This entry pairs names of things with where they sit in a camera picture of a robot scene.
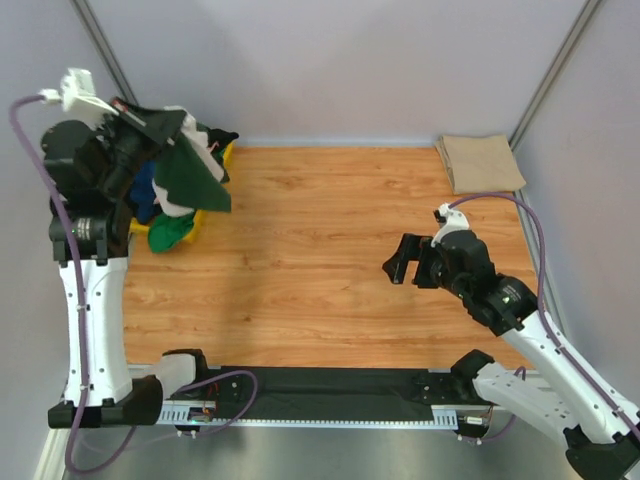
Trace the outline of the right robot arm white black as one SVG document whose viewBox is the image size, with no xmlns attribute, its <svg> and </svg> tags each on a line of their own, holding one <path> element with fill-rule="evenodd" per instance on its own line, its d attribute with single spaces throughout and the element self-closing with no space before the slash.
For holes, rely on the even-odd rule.
<svg viewBox="0 0 640 480">
<path fill-rule="evenodd" d="M 406 233 L 382 269 L 394 284 L 416 262 L 413 285 L 441 288 L 459 298 L 467 313 L 523 355 L 543 377 L 543 391 L 511 375 L 487 354 L 473 350 L 461 358 L 450 379 L 452 395 L 470 404 L 479 397 L 515 414 L 565 450 L 583 479 L 622 479 L 639 463 L 639 408 L 621 395 L 608 405 L 612 387 L 588 366 L 540 313 L 536 295 L 520 280 L 500 274 L 486 244 L 470 231 L 440 242 Z"/>
</svg>

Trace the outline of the green and white raglan t-shirt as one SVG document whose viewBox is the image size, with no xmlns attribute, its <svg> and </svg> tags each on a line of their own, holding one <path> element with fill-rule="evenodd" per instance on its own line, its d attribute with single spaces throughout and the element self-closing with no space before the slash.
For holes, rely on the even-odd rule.
<svg viewBox="0 0 640 480">
<path fill-rule="evenodd" d="M 230 213 L 232 199 L 224 183 L 228 175 L 208 148 L 208 135 L 195 117 L 180 106 L 167 111 L 185 114 L 177 139 L 152 160 L 152 188 L 161 211 L 183 217 L 196 211 Z"/>
</svg>

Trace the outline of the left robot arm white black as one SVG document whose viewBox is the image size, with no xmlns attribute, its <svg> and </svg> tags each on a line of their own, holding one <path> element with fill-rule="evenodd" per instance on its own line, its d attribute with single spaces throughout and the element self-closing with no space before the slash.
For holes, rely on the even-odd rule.
<svg viewBox="0 0 640 480">
<path fill-rule="evenodd" d="M 49 239 L 67 306 L 69 373 L 48 412 L 53 429 L 153 425 L 179 392 L 199 401 L 211 378 L 199 349 L 164 353 L 142 377 L 129 372 L 123 290 L 133 216 L 129 190 L 141 167 L 175 145 L 186 113 L 113 99 L 90 120 L 66 120 L 41 139 L 56 189 Z"/>
</svg>

